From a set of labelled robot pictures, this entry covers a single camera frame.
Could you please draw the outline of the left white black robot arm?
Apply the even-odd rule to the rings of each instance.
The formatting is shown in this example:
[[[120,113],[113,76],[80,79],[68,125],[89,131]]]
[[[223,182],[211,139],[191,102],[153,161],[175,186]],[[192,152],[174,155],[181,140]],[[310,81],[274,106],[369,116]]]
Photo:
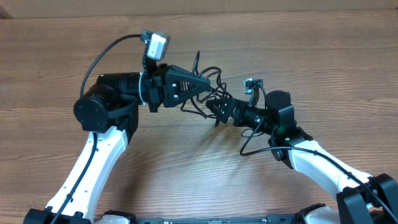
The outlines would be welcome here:
[[[98,200],[139,121],[139,106],[155,113],[210,89],[210,81],[165,63],[149,71],[107,73],[74,104],[75,118],[89,133],[66,181],[43,210],[31,208],[24,223],[93,223]]]

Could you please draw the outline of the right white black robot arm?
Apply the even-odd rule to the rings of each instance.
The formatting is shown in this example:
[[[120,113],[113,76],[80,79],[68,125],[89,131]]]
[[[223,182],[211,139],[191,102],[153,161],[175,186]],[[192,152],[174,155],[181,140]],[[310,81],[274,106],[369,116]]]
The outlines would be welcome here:
[[[333,210],[316,203],[291,215],[290,223],[397,223],[397,182],[387,174],[354,169],[324,150],[297,126],[290,93],[266,94],[263,109],[235,98],[208,100],[206,107],[222,123],[232,118],[235,126],[269,135],[267,151],[311,178],[338,204]]]

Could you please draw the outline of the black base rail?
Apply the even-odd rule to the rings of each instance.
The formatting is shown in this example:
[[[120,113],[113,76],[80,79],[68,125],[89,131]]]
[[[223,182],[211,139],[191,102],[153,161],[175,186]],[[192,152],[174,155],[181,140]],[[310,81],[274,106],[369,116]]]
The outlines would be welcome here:
[[[294,214],[271,214],[264,217],[233,218],[136,218],[131,224],[293,224]]]

